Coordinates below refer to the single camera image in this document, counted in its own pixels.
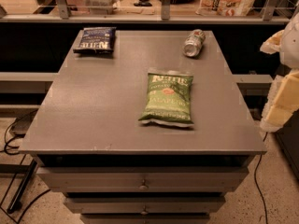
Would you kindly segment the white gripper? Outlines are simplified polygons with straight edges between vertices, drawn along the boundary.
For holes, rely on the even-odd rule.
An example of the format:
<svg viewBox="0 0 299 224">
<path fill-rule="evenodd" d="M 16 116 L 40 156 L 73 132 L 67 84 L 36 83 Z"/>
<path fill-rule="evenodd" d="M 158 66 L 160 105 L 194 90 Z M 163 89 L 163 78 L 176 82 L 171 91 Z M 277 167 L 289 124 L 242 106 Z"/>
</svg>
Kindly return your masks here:
<svg viewBox="0 0 299 224">
<path fill-rule="evenodd" d="M 266 54 L 279 52 L 280 62 L 291 69 L 299 68 L 299 13 L 280 30 L 265 40 L 260 51 Z M 299 70 L 276 76 L 267 96 L 262 112 L 260 127 L 274 133 L 281 129 L 299 109 Z"/>
</svg>

